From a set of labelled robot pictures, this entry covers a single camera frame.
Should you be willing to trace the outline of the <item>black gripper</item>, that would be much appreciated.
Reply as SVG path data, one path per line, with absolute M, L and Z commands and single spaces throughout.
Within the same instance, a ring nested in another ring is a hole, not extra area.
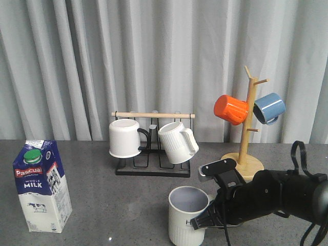
M 236 161 L 226 158 L 198 168 L 199 177 L 215 176 L 220 188 L 215 200 L 191 219 L 194 229 L 223 229 L 283 210 L 284 171 L 259 171 L 246 183 L 235 167 Z

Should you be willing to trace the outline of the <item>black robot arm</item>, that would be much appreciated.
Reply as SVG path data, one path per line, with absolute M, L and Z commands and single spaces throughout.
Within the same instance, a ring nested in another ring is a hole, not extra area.
M 312 180 L 295 171 L 258 171 L 245 182 L 236 170 L 236 161 L 227 158 L 199 167 L 202 179 L 219 185 L 215 200 L 191 219 L 194 229 L 239 225 L 274 213 L 290 215 L 322 226 L 327 219 L 327 178 Z

